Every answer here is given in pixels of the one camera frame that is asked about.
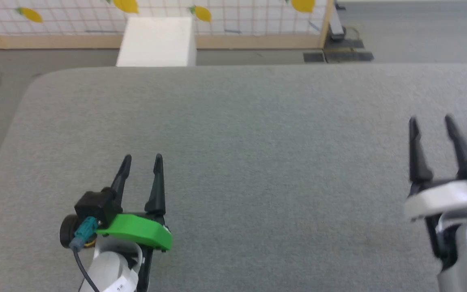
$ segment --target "gray floor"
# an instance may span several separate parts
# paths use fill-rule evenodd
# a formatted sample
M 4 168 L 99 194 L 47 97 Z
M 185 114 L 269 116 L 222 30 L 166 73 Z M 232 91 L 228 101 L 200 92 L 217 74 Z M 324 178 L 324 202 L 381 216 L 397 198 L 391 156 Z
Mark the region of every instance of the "gray floor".
M 350 37 L 363 39 L 374 62 L 467 63 L 467 2 L 346 6 L 341 20 Z M 0 51 L 0 145 L 23 92 L 37 76 L 67 68 L 112 66 L 116 57 L 116 50 Z M 198 65 L 302 62 L 302 51 L 198 53 Z

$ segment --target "metal stand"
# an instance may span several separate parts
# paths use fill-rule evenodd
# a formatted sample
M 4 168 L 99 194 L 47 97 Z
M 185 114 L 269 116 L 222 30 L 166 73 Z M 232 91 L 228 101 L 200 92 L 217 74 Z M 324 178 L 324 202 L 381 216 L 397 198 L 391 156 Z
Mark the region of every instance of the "metal stand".
M 332 10 L 329 21 L 330 38 L 333 41 L 342 41 L 345 39 L 345 28 L 340 22 L 338 10 L 345 10 L 345 7 L 339 6 L 338 2 L 335 1 L 335 9 Z

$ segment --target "white label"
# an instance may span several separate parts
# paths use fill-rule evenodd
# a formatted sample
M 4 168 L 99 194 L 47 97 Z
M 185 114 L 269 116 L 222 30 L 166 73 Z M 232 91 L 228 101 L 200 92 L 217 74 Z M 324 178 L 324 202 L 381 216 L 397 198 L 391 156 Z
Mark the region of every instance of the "white label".
M 138 275 L 135 271 L 125 272 L 113 284 L 109 285 L 104 292 L 135 292 L 138 284 Z

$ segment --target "grid panel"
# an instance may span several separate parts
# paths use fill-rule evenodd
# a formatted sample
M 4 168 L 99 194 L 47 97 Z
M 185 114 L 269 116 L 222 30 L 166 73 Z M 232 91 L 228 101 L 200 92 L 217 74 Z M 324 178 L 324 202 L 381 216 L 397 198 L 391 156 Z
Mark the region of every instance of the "grid panel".
M 180 17 L 191 12 L 200 35 L 318 35 L 326 4 L 327 0 L 0 0 L 0 35 L 122 34 L 129 15 Z

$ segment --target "white box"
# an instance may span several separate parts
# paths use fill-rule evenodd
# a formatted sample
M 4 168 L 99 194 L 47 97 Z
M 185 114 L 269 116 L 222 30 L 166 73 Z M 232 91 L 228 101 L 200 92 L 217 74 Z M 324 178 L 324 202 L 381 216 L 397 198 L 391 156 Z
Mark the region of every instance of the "white box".
M 129 17 L 117 67 L 196 65 L 191 17 Z

